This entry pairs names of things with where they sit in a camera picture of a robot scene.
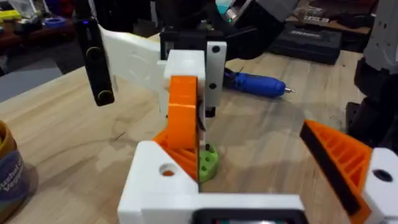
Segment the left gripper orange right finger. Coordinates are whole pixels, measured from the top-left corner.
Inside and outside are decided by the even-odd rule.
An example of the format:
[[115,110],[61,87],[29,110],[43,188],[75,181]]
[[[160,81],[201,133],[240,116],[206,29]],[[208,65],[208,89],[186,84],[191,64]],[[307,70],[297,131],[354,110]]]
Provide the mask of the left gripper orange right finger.
[[397,154],[306,119],[300,138],[351,223],[397,223]]

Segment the left gripper bare white left finger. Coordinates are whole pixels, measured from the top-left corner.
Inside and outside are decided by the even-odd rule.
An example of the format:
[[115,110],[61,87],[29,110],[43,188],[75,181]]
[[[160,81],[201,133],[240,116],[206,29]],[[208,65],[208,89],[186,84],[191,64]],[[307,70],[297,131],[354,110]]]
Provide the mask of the left gripper bare white left finger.
[[154,141],[140,142],[118,205],[119,223],[188,223],[198,184]]

